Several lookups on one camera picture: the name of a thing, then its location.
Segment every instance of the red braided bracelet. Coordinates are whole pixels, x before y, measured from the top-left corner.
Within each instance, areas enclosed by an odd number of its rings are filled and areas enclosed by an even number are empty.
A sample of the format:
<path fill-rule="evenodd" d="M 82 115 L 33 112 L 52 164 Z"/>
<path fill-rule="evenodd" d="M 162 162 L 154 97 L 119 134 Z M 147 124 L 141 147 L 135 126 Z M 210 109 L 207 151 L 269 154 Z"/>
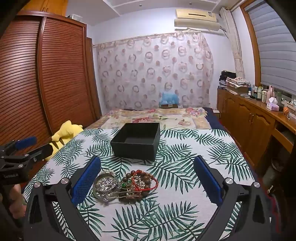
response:
<path fill-rule="evenodd" d="M 138 187 L 138 185 L 135 183 L 135 179 L 134 179 L 134 176 L 136 176 L 137 174 L 145 174 L 145 175 L 149 176 L 152 180 L 154 180 L 154 181 L 156 182 L 155 186 L 152 187 L 152 188 L 140 189 L 140 188 Z M 131 181 L 132 181 L 132 184 L 135 186 L 135 190 L 136 190 L 136 191 L 151 191 L 151 190 L 156 189 L 156 188 L 158 187 L 158 181 L 156 180 L 156 178 L 155 178 L 152 174 L 149 174 L 149 173 L 144 172 L 144 171 L 142 171 L 142 170 L 137 170 L 137 171 L 133 174 L 133 176 L 132 176 L 132 178 L 131 178 Z"/>

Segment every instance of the yellow plush toy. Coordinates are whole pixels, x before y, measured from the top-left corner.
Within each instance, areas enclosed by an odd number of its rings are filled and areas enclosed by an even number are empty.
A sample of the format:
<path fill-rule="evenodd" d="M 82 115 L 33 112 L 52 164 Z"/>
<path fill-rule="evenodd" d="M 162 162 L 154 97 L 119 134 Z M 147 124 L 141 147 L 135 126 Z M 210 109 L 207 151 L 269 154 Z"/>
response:
<path fill-rule="evenodd" d="M 49 161 L 58 152 L 59 149 L 61 149 L 73 137 L 75 137 L 82 131 L 82 125 L 72 125 L 71 121 L 69 120 L 63 123 L 61 128 L 52 136 L 53 142 L 50 143 L 50 145 L 53 148 L 53 153 L 45 160 Z"/>
<path fill-rule="evenodd" d="M 67 144 L 73 137 L 82 132 L 82 125 L 72 125 L 68 120 L 62 124 L 61 128 L 52 136 L 52 141 L 58 142 L 59 140 Z"/>

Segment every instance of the open box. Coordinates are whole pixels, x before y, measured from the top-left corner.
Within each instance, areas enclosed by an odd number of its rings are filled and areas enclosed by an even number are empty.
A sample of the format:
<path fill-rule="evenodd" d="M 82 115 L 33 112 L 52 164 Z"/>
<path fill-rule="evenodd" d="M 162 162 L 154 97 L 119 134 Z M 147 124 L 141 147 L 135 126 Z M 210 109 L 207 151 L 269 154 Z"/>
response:
<path fill-rule="evenodd" d="M 160 139 L 159 123 L 126 123 L 111 141 L 114 155 L 155 160 Z"/>

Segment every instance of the gray roller shade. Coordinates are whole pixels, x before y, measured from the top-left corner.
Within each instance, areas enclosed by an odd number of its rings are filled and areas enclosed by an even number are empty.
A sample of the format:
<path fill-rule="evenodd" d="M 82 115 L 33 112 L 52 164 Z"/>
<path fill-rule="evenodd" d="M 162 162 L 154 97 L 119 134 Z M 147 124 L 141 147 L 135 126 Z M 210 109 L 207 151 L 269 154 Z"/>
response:
<path fill-rule="evenodd" d="M 261 83 L 296 95 L 296 42 L 279 15 L 263 0 L 245 8 L 260 54 Z"/>

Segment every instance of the beige curtain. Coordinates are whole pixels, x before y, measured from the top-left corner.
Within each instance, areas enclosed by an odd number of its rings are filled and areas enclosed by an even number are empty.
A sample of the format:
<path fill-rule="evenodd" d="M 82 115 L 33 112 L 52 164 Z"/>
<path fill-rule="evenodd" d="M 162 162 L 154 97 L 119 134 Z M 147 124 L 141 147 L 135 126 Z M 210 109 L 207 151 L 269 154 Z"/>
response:
<path fill-rule="evenodd" d="M 236 74 L 238 77 L 245 78 L 244 66 L 242 62 L 242 50 L 233 17 L 231 15 L 231 12 L 229 10 L 226 10 L 224 7 L 221 8 L 220 15 L 225 23 L 225 28 L 227 31 L 225 34 L 228 37 L 231 44 Z"/>
<path fill-rule="evenodd" d="M 200 32 L 136 37 L 99 44 L 97 50 L 109 110 L 158 108 L 171 94 L 183 107 L 210 105 L 214 63 Z"/>

